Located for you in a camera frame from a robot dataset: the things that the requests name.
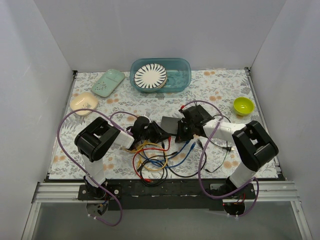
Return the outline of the black network switch box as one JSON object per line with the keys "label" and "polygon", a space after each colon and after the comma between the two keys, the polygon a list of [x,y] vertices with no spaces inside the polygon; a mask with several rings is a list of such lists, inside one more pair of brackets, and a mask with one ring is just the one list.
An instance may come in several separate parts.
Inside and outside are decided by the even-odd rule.
{"label": "black network switch box", "polygon": [[178,132],[178,121],[180,118],[163,116],[161,119],[160,127],[167,133],[176,136]]}

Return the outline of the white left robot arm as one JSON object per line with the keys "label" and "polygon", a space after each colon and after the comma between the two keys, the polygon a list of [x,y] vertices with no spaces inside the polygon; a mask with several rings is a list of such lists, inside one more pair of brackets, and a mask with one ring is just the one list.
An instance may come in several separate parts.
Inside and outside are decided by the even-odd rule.
{"label": "white left robot arm", "polygon": [[171,137],[147,116],[139,116],[128,130],[120,130],[98,117],[76,136],[74,143],[84,160],[85,180],[89,185],[97,188],[106,181],[103,157],[112,145],[132,150],[142,140],[159,143]]}

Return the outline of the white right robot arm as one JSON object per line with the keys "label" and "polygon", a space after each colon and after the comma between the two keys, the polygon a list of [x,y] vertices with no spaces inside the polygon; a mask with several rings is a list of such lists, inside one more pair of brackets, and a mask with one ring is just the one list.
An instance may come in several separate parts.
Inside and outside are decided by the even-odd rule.
{"label": "white right robot arm", "polygon": [[241,163],[217,189],[219,196],[229,194],[247,183],[265,164],[279,153],[279,149],[265,128],[256,120],[249,123],[230,123],[211,116],[201,105],[182,106],[183,118],[178,122],[177,142],[186,142],[195,135],[234,144]]}

